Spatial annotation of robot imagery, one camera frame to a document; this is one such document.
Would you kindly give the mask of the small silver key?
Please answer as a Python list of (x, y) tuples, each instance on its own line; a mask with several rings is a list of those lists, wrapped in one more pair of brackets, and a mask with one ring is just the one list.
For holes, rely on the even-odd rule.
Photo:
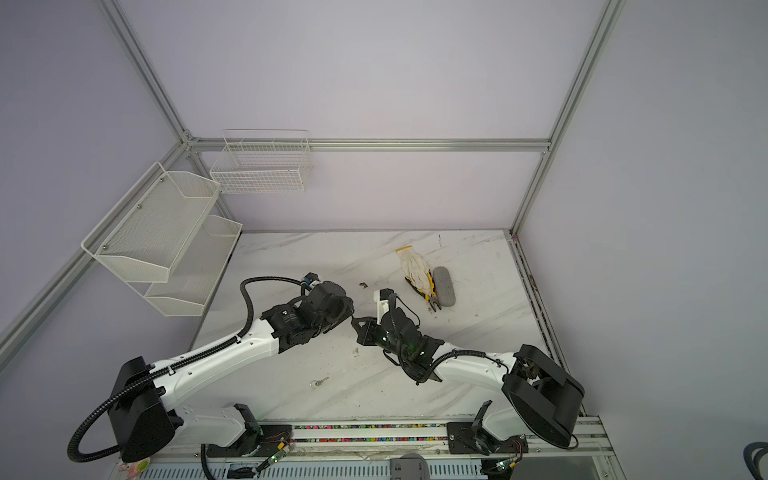
[(322, 378), (322, 379), (318, 379), (318, 380), (312, 380), (312, 381), (310, 382), (310, 387), (311, 387), (312, 389), (318, 388), (318, 387), (319, 387), (319, 386), (321, 386), (323, 383), (325, 383), (327, 380), (328, 380), (328, 377), (325, 377), (325, 378)]

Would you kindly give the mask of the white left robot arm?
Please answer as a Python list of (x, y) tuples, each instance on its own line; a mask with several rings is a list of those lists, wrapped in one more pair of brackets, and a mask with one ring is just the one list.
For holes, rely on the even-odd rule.
[(299, 296), (263, 313), (248, 300), (245, 326), (225, 340), (153, 365), (141, 357), (126, 362), (115, 391), (138, 380), (144, 384), (108, 410), (120, 458), (137, 462), (168, 446), (189, 445), (205, 445), (221, 456), (246, 456), (266, 444), (246, 404), (194, 407), (189, 401), (216, 381), (304, 345), (353, 315), (354, 302), (338, 284), (308, 276), (299, 285)]

